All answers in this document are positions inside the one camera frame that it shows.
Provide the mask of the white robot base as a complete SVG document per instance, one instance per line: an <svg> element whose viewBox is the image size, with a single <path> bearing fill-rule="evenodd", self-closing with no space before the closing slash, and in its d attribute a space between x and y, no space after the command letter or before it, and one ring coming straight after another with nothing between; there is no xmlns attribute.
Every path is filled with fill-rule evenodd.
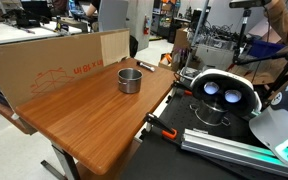
<svg viewBox="0 0 288 180"><path fill-rule="evenodd" d="M249 127L257 139L288 165L288 86L276 94L260 115L250 120Z"/></svg>

